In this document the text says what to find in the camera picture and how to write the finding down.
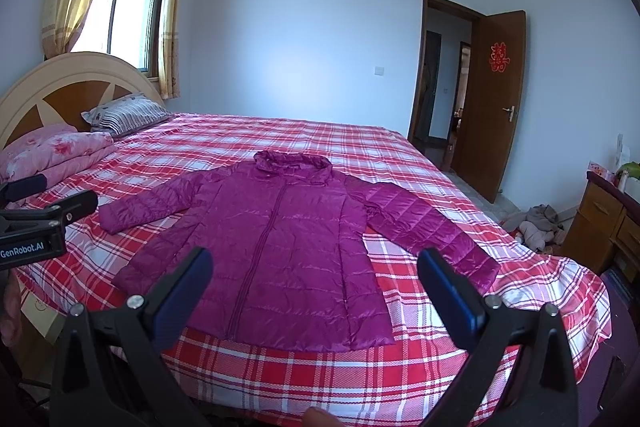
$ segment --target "bed headboard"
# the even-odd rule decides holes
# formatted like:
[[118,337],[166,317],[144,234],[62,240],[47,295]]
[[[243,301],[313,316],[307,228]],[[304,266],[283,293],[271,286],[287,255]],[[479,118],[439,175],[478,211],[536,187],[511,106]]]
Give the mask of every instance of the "bed headboard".
[[120,58],[95,52],[67,53],[43,62],[0,99],[0,150],[20,136],[52,123],[79,131],[80,113],[132,92],[164,103],[156,88]]

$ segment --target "striped pillow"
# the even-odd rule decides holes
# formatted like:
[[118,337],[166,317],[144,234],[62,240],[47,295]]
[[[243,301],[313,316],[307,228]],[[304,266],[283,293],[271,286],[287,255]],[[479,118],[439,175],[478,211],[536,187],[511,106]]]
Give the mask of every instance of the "striped pillow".
[[82,113],[82,118],[92,126],[92,130],[107,131],[114,138],[122,138],[172,116],[172,113],[141,92],[128,94]]

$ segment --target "pillow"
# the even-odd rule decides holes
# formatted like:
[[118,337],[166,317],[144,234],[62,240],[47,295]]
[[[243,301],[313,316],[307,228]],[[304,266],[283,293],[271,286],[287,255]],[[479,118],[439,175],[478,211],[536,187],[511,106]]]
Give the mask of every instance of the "pillow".
[[0,151],[0,179],[2,179],[1,173],[6,172],[8,163],[18,154],[34,149],[45,140],[53,138],[58,134],[65,134],[69,132],[78,132],[78,130],[67,123],[55,123],[53,125],[46,125],[39,129],[30,131],[27,134],[20,136],[17,140],[12,141]]
[[172,116],[172,113],[141,92],[128,94],[82,113],[82,118],[92,126],[92,131],[99,129],[114,138],[122,138]]

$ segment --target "red plaid bedsheet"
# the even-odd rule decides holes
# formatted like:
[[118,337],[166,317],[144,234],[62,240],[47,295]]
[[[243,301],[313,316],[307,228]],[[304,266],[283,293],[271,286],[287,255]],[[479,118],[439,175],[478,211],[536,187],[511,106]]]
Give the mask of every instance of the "red plaid bedsheet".
[[[559,306],[578,379],[598,343],[610,336],[609,298],[600,279],[574,261],[536,255],[516,244],[407,140],[382,128],[182,114],[122,140],[117,153],[28,204],[41,207],[87,188],[104,204],[181,172],[229,165],[264,149],[324,155],[343,172],[370,182],[394,182],[429,201],[500,262],[492,293],[522,308],[537,309],[547,301]],[[67,229],[66,255],[23,268],[21,279],[61,311],[78,301],[92,310],[119,306],[124,295],[111,285],[114,275],[146,241],[176,220],[171,216],[108,235],[96,213]],[[353,426],[418,425],[466,354],[455,348],[422,290],[415,257],[379,235],[366,234],[364,242],[394,325],[393,346],[351,353],[287,353],[186,330],[164,355],[183,389],[193,397],[249,410],[283,425],[298,424],[312,405]],[[515,349],[505,354],[475,423],[495,408],[515,357]]]

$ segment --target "jacket zipper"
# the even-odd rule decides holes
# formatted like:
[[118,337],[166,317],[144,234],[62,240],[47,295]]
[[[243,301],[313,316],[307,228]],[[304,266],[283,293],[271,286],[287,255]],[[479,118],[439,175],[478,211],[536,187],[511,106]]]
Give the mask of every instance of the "jacket zipper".
[[260,256],[262,254],[262,249],[264,248],[265,243],[267,242],[267,237],[269,232],[271,232],[271,228],[273,227],[273,222],[278,215],[278,210],[280,209],[280,202],[282,201],[282,197],[284,196],[284,192],[287,190],[287,184],[284,184],[278,193],[278,197],[276,198],[276,202],[273,205],[273,210],[271,211],[271,217],[267,222],[266,227],[262,230],[260,234],[260,239],[258,239],[258,243],[255,245],[254,255],[251,259],[251,267],[247,271],[244,276],[244,280],[242,280],[242,285],[240,286],[240,292],[238,293],[238,299],[236,300],[236,305],[234,306],[234,312],[231,315],[231,320],[229,321],[229,335],[228,338],[231,341],[236,339],[236,335],[238,334],[238,328],[240,326],[240,315],[242,314],[242,308],[244,307],[244,301],[246,300],[246,295],[249,292],[249,287],[254,279],[255,271],[258,269],[258,262],[260,261]]

